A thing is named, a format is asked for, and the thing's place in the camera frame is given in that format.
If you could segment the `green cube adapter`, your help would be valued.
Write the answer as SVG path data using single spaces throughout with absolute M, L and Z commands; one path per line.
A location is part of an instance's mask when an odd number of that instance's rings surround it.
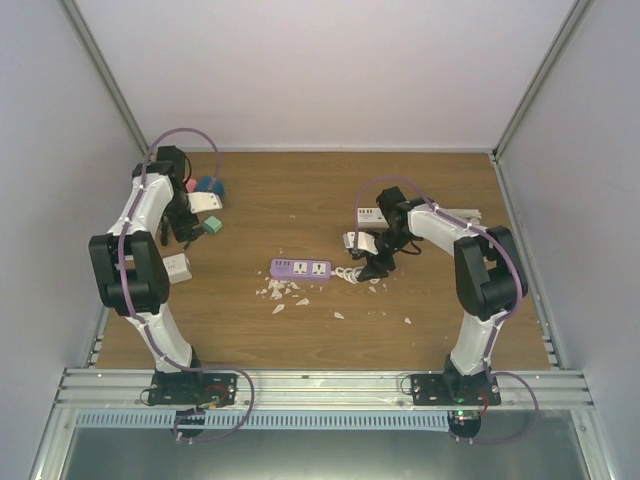
M 211 235 L 219 232 L 222 226 L 222 221 L 215 216 L 209 216 L 203 222 L 204 230 Z

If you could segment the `white USB power strip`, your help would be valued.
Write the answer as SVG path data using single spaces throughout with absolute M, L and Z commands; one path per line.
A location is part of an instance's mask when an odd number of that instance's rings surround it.
M 359 229 L 386 229 L 388 222 L 379 208 L 359 208 L 357 210 Z

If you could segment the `pink cube plug adapter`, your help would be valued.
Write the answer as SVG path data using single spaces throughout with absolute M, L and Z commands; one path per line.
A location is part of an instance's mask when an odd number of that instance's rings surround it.
M 197 181 L 195 179 L 189 179 L 185 184 L 185 188 L 189 193 L 191 193 L 195 191 L 196 185 Z

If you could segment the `white cartoon cube adapter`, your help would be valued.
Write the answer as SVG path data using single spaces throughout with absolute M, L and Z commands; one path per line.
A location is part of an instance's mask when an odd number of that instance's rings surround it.
M 163 264 L 171 284 L 177 284 L 192 279 L 190 262 L 184 253 L 164 257 Z

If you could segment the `blue cube plug adapter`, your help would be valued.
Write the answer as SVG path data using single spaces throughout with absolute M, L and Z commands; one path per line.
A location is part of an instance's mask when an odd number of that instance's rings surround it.
M 197 181 L 194 191 L 200 193 L 212 193 L 220 198 L 225 196 L 225 187 L 223 182 L 214 176 L 203 176 Z

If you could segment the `purple power strip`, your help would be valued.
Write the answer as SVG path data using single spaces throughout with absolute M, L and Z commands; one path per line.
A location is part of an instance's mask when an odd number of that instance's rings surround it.
M 331 263 L 323 260 L 276 258 L 271 261 L 270 275 L 281 281 L 326 281 L 331 278 Z

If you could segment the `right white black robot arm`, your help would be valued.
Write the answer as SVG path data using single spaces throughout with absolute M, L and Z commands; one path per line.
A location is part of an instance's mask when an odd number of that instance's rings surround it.
M 343 235 L 352 258 L 365 260 L 357 280 L 388 277 L 396 269 L 394 255 L 414 240 L 426 240 L 453 258 L 463 320 L 445 360 L 442 388 L 447 400 L 464 405 L 489 383 L 499 332 L 528 292 L 513 235 L 503 226 L 464 221 L 426 196 L 409 200 L 397 187 L 383 190 L 376 202 L 387 228 L 373 233 L 355 228 Z

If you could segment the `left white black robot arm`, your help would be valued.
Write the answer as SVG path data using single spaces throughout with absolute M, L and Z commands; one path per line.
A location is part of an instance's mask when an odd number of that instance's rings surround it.
M 179 243 L 203 233 L 185 186 L 186 165 L 186 154 L 176 146 L 163 146 L 155 161 L 136 165 L 121 214 L 107 233 L 90 239 L 88 249 L 103 305 L 136 328 L 155 369 L 176 374 L 172 393 L 193 404 L 205 395 L 206 380 L 195 372 L 201 362 L 168 307 L 169 273 L 155 240 L 163 221 Z

